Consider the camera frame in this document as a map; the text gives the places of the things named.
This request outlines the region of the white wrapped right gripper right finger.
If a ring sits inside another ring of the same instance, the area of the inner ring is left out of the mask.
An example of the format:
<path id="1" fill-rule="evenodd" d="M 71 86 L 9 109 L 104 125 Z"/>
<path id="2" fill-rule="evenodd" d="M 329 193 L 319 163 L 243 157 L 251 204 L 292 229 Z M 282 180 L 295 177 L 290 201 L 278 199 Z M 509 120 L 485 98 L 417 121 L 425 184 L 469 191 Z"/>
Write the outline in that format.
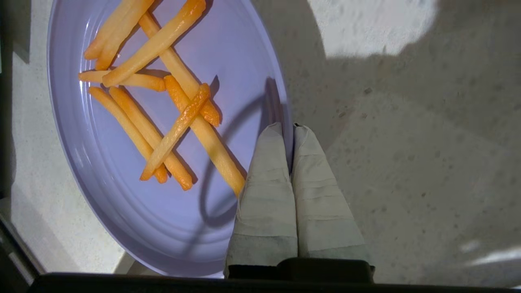
<path id="1" fill-rule="evenodd" d="M 292 185 L 298 255 L 370 262 L 370 254 L 316 135 L 294 126 Z"/>

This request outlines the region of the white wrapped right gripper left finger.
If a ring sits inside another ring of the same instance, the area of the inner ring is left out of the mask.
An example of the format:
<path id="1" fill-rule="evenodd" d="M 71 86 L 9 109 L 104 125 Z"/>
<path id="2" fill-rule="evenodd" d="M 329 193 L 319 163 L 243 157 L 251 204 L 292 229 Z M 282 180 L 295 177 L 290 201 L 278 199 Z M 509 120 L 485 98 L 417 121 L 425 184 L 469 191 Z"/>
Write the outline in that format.
<path id="1" fill-rule="evenodd" d="M 275 267 L 298 256 L 296 203 L 281 124 L 259 134 L 225 258 L 231 278 L 245 266 Z"/>

